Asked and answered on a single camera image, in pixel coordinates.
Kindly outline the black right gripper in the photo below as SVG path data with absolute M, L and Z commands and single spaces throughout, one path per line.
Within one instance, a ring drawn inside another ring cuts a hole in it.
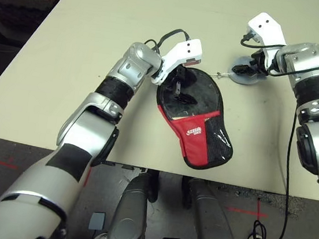
M 250 66 L 248 65 L 235 65 L 232 67 L 232 71 L 237 75 L 265 75 L 269 76 L 268 71 L 265 67 L 265 54 L 263 49 L 257 50 L 251 55 Z

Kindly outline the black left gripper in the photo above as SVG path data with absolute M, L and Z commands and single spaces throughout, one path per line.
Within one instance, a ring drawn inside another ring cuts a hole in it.
M 185 89 L 186 83 L 195 83 L 197 78 L 192 70 L 186 70 L 185 67 L 178 66 L 172 72 L 172 78 L 169 84 L 169 90 L 174 95 L 174 99 L 185 104 L 196 104 L 196 99 L 189 94 L 181 94 L 181 90 Z

